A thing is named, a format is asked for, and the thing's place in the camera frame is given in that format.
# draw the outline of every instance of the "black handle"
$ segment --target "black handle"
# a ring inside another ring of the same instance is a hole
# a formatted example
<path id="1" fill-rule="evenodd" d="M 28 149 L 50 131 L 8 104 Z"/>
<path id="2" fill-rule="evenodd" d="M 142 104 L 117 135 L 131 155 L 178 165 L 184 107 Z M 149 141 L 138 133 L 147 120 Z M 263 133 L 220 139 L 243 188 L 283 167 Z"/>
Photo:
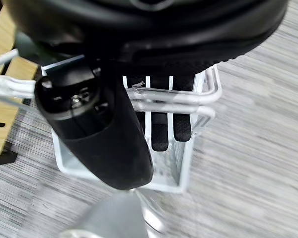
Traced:
<path id="1" fill-rule="evenodd" d="M 64 144 L 103 182 L 123 190 L 143 186 L 151 181 L 153 166 L 141 125 L 122 79 L 105 69 L 100 79 L 97 90 L 95 84 L 90 84 L 95 92 L 87 103 L 73 108 L 73 104 L 63 101 L 60 107 L 63 111 L 56 113 L 56 106 L 51 111 L 47 100 L 47 95 L 55 99 L 56 93 L 46 92 L 42 84 L 46 78 L 43 78 L 35 87 L 38 108 Z M 64 95 L 72 87 L 57 90 L 52 85 L 50 89 Z M 71 109 L 65 111 L 64 105 L 70 105 Z"/>

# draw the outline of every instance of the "wire basket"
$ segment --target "wire basket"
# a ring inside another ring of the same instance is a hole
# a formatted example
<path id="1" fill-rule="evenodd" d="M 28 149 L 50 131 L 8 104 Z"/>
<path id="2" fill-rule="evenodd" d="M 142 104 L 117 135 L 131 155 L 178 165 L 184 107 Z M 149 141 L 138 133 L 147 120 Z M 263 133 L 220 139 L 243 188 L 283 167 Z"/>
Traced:
<path id="1" fill-rule="evenodd" d="M 169 80 L 169 89 L 172 89 L 172 80 L 173 77 L 171 76 Z M 150 77 L 147 76 L 147 89 L 149 89 L 149 86 Z M 160 92 L 174 93 L 174 91 L 171 90 L 160 90 Z M 212 102 L 220 98 L 221 94 L 222 88 L 216 65 L 195 75 L 194 86 L 191 95 L 201 97 L 202 101 L 206 97 L 212 97 L 214 98 L 210 101 Z M 137 108 L 139 107 L 139 105 L 134 103 L 133 105 L 136 110 L 140 111 L 140 109 Z M 201 128 L 206 126 L 209 121 L 214 118 L 215 112 L 213 109 L 200 106 L 196 102 L 194 102 L 192 105 L 184 106 L 186 108 L 195 108 L 195 111 L 197 112 L 190 114 L 192 136 L 188 142 L 179 142 L 174 139 L 172 116 L 173 113 L 171 113 L 169 110 L 161 111 L 161 107 L 159 107 L 160 112 L 167 112 L 168 116 L 169 146 L 168 149 L 164 152 L 156 152 L 151 147 L 151 112 L 146 112 L 145 138 L 151 153 L 154 174 L 152 181 L 142 188 L 171 193 L 182 193 L 185 191 L 189 182 L 189 171 L 195 137 L 199 133 L 201 133 Z M 70 152 L 70 150 L 59 140 L 59 138 L 53 131 L 52 136 L 55 148 L 56 162 L 61 172 L 84 179 L 99 180 Z"/>

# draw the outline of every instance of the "wooden bench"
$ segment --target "wooden bench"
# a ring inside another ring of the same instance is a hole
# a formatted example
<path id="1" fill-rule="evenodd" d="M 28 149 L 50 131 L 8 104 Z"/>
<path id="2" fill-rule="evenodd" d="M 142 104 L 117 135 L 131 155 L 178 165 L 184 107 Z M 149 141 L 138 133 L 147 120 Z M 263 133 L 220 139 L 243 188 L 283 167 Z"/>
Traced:
<path id="1" fill-rule="evenodd" d="M 15 25 L 7 10 L 0 2 L 0 55 L 10 51 L 14 44 Z M 18 79 L 33 79 L 37 65 L 22 58 L 14 58 L 9 64 L 0 66 L 0 75 L 8 75 Z M 0 155 L 5 141 L 12 127 L 14 118 L 18 112 L 13 107 L 0 102 Z"/>

